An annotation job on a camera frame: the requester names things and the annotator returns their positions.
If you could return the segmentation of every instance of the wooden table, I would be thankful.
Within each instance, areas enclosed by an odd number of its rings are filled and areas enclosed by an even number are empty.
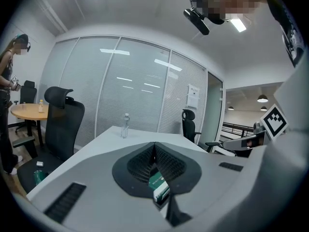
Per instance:
[[[40,146],[43,147],[42,133],[41,133],[41,120],[47,120],[48,105],[43,105],[43,113],[39,113],[39,104],[18,104],[11,108],[11,113],[17,117],[26,121],[28,136],[32,136],[31,121],[37,121],[38,136]]]

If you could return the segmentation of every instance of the frosted glass panel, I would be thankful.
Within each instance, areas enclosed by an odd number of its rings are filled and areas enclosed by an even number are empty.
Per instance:
[[[222,108],[222,101],[220,98],[222,98],[223,92],[220,90],[221,88],[222,82],[208,73],[206,112],[202,134],[199,138],[199,145],[205,149],[207,149],[205,143],[214,142],[217,136]]]
[[[130,128],[157,131],[168,61],[165,49],[120,41],[103,85],[97,136],[113,125],[121,126],[125,113],[130,114]]]
[[[76,44],[63,72],[60,87],[72,88],[68,96],[85,106],[75,144],[85,146],[94,139],[95,118],[101,82],[118,39],[85,38]]]
[[[44,99],[45,91],[52,86],[59,86],[60,78],[66,64],[70,52],[72,51],[76,40],[64,41],[56,43],[52,49],[47,62],[45,64],[40,86],[39,86],[39,95],[38,100]]]
[[[205,108],[206,72],[194,62],[173,53],[159,132],[183,133],[183,109],[195,113],[196,131],[201,128]],[[197,109],[187,107],[189,84],[200,89]]]

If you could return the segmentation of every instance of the black tank top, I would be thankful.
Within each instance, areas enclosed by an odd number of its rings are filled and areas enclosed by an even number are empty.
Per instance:
[[[10,81],[12,72],[13,72],[13,58],[10,58],[10,60],[8,61],[8,64],[4,68],[1,76],[4,77],[6,80]],[[0,85],[0,89],[6,90],[6,91],[10,90],[8,87],[2,86],[2,85]]]

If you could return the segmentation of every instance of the white shoe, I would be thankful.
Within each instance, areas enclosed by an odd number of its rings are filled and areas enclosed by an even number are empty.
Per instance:
[[[16,168],[13,168],[12,171],[10,173],[6,172],[7,174],[9,175],[15,175],[17,174],[17,169]]]
[[[18,161],[17,161],[17,163],[20,163],[22,160],[23,160],[23,157],[22,157],[22,156],[18,156]]]

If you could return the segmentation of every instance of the standing woman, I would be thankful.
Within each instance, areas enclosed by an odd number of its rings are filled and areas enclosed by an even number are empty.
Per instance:
[[[16,174],[17,169],[14,167],[22,161],[22,156],[13,154],[8,129],[8,113],[11,91],[18,91],[19,85],[11,81],[13,72],[14,54],[24,54],[28,48],[28,36],[22,34],[12,39],[4,52],[0,55],[0,154],[3,169],[8,174]]]

